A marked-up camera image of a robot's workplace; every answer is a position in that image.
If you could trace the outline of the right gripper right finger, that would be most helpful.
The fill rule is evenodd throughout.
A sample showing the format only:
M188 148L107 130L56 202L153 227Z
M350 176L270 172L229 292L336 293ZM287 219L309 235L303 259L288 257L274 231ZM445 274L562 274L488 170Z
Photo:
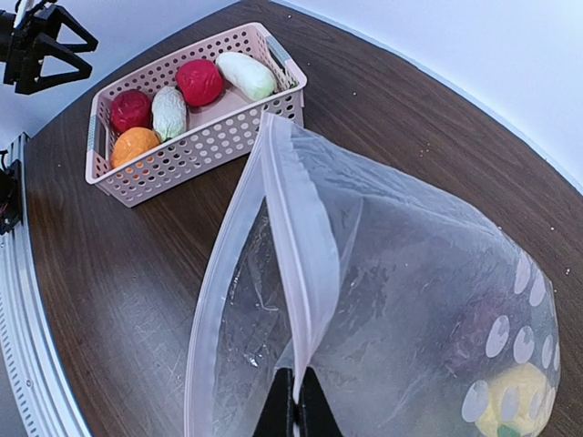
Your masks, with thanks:
M297 425L301 437L342 437L315 370L303 376L297 405Z

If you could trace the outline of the dark purple toy fruit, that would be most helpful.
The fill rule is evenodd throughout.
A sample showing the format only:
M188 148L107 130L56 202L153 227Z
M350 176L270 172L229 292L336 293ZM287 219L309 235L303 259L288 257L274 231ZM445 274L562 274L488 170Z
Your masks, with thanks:
M439 307L445 320L441 334L440 372L447 379L469 382L473 377L490 377L500 366L486 356L486 341L494 322L510 315L510 288L488 288L484 292L456 292Z

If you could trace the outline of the red toy fruit front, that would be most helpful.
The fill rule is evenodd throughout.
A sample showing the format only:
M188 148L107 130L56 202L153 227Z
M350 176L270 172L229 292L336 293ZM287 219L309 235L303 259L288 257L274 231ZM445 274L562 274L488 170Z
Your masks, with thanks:
M149 128L151 100L141 91L132 89L116 96L110 107L110 124L122 134L133 127Z

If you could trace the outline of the pink plastic basket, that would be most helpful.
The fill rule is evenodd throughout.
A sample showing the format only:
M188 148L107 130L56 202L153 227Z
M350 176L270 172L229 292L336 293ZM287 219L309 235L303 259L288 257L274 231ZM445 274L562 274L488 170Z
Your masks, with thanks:
M202 108L188 108L186 131L118 168L111 154L118 140L110 116L115 97L135 89L153 97L176 83L179 68L196 59L213 61L243 53L268 67L277 87L271 97L249 100L232 84ZM292 56L260 23L248 23L202 39L143 66L94 95L87 132L86 182L128 208L251 152L261 115L271 112L303 123L308 79Z

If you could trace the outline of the orange toy fruit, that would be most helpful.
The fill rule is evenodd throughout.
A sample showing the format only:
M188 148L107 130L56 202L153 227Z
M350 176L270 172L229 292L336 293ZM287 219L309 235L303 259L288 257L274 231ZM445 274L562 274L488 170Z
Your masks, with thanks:
M132 127L121 134L111 154L111 165L118 168L160 144L157 134L145 127Z

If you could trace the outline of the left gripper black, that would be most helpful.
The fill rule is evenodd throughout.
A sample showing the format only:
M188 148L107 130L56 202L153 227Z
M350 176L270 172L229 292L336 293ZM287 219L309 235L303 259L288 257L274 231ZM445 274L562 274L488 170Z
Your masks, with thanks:
M57 40L62 26L82 43L41 46L43 33ZM17 94L32 95L46 89L46 85L87 79L93 67L76 53L93 52L97 45L97 39L61 5L47 8L46 4L16 4L14 12L2 9L2 84L12 86ZM47 58L55 59L60 69L44 73L43 63Z

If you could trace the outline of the red toy fruit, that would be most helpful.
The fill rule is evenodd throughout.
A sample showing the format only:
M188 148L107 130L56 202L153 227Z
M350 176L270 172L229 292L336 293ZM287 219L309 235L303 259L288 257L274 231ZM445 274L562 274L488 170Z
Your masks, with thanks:
M151 100L141 91L132 89L116 96L110 107L110 124L122 134L133 127L149 128Z
M176 81L186 103L192 107L214 102L224 89L219 69L206 59L189 61L180 67Z

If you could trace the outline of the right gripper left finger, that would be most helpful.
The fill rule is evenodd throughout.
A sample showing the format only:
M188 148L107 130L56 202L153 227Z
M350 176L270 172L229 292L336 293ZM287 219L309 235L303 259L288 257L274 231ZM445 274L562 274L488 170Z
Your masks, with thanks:
M293 382L292 369L277 370L256 424L256 437L292 437L294 435Z

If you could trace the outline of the yellow toy fruit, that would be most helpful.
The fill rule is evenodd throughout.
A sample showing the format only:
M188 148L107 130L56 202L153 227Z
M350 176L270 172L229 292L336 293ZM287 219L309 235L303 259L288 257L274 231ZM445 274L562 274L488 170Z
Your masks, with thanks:
M557 389L527 362L488 383L488 404L476 421L484 436L538 436L550 418Z

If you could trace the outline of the clear zip top bag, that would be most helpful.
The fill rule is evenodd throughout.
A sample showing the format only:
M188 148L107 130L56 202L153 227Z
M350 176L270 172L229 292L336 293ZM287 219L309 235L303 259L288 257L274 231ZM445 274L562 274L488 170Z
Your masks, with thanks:
M440 372L439 307L510 288L469 382ZM488 383L518 364L556 389L553 287L482 212L265 114L202 282L189 343L188 436L253 436L275 373L315 370L343 436L484 436Z

